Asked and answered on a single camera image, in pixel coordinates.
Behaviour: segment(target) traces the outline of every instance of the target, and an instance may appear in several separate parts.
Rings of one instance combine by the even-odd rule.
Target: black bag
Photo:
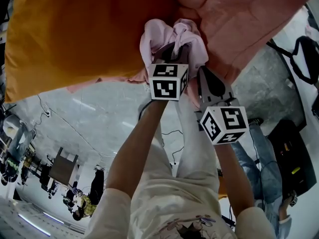
[[[293,67],[295,74],[304,82],[314,85],[318,81],[319,77],[319,45],[307,36],[301,36],[296,40],[295,48],[292,53],[284,50],[277,45],[267,42],[269,47],[272,47],[276,51],[290,58],[290,63]],[[298,54],[299,45],[304,52],[305,61],[308,67],[310,78],[303,75],[299,66],[294,61],[294,56]]]

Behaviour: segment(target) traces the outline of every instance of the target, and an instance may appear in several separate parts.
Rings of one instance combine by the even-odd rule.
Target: person
[[[110,167],[85,238],[275,238],[263,210],[254,207],[252,188],[231,145],[217,145],[215,152],[205,132],[198,131],[185,94],[175,102],[184,150],[172,176],[160,129],[166,106],[167,101],[157,100],[140,106],[144,112]],[[236,216],[235,232],[221,217],[215,153]]]
[[[82,191],[78,191],[81,196],[81,206],[73,213],[73,219],[76,221],[84,217],[92,216],[96,206],[100,202],[104,190],[104,170],[96,167],[95,178],[91,184],[91,190],[88,196],[84,195]]]
[[[31,163],[32,163],[32,156],[26,156],[25,161],[23,162],[23,167],[21,169],[22,185],[24,185],[26,180],[28,179],[28,172],[30,170]]]
[[[2,184],[16,181],[19,164],[27,147],[35,136],[35,130],[29,132],[26,124],[16,115],[10,115],[4,119],[3,130],[12,141],[7,149],[4,162],[1,162]]]
[[[277,238],[285,239],[289,235],[292,224],[292,218],[287,215],[287,208],[293,197],[290,196],[283,200],[282,178],[275,152],[272,144],[260,129],[263,121],[262,118],[248,120],[261,170],[257,168],[239,142],[233,143],[232,147],[253,188],[255,205],[265,211],[275,229]]]
[[[78,182],[75,181],[72,187],[69,187],[69,190],[66,192],[66,196],[63,197],[63,203],[68,207],[68,210],[72,212],[72,208],[74,207],[76,201],[73,201],[74,196],[78,194]]]
[[[0,172],[2,175],[1,183],[4,186],[6,186],[8,184],[8,182],[15,182],[16,179],[18,178],[18,175],[15,172],[13,173],[13,175],[8,173],[8,171],[10,171],[10,166],[8,166],[7,163],[8,163],[7,154],[2,155],[1,164],[0,164]]]

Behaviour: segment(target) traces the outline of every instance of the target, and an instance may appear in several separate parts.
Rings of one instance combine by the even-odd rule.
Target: white t-shirt
[[[233,232],[218,213],[218,201],[205,205],[184,189],[153,195],[131,207],[130,197],[106,189],[86,230],[85,239],[275,239],[275,232],[258,207],[244,210]],[[138,196],[148,194],[143,188]]]

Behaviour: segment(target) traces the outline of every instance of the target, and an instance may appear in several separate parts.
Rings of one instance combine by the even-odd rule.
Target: black device
[[[294,190],[297,196],[317,183],[309,153],[291,120],[281,120],[268,136],[283,180],[283,199]]]
[[[313,112],[313,115],[319,119],[319,95],[314,101],[311,111]]]

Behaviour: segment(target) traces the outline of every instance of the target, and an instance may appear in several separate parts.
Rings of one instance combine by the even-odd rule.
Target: pink cloth
[[[166,25],[160,19],[151,19],[145,24],[145,32],[141,37],[140,52],[142,59],[149,71],[154,54],[163,46],[175,42],[172,58],[177,56],[179,48],[186,43],[191,43],[189,54],[189,76],[196,76],[198,68],[208,61],[205,44],[194,21],[179,19],[174,27]]]
[[[133,84],[149,82],[147,69],[153,61],[153,54],[163,46],[172,42],[175,42],[174,54],[177,54],[179,48],[184,44],[189,42],[192,44],[191,52],[189,54],[189,76],[190,78],[195,77],[198,68],[208,61],[205,44],[200,37],[195,22],[188,19],[179,19],[175,22],[174,27],[171,27],[160,19],[151,19],[145,24],[145,32],[142,35],[140,42],[140,52],[146,69],[143,68],[138,74],[130,78],[104,77],[94,81],[69,86],[67,87],[67,90],[73,93],[88,85],[101,81],[127,82]]]

